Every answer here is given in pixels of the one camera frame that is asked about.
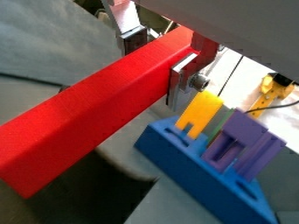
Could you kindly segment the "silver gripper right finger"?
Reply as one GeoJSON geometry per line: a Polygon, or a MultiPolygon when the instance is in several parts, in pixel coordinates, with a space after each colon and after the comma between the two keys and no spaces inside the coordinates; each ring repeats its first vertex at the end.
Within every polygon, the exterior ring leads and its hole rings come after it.
{"type": "Polygon", "coordinates": [[[192,90],[201,92],[209,79],[200,70],[215,60],[219,44],[197,32],[191,37],[191,52],[172,65],[169,70],[165,105],[176,111],[189,100],[192,90]]]}

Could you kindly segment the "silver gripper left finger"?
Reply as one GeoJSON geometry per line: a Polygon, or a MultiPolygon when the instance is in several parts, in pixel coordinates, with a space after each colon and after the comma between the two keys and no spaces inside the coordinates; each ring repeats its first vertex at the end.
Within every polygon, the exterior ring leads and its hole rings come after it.
{"type": "Polygon", "coordinates": [[[147,29],[140,23],[132,0],[101,0],[107,15],[116,29],[116,40],[123,55],[147,44],[147,29]]]}

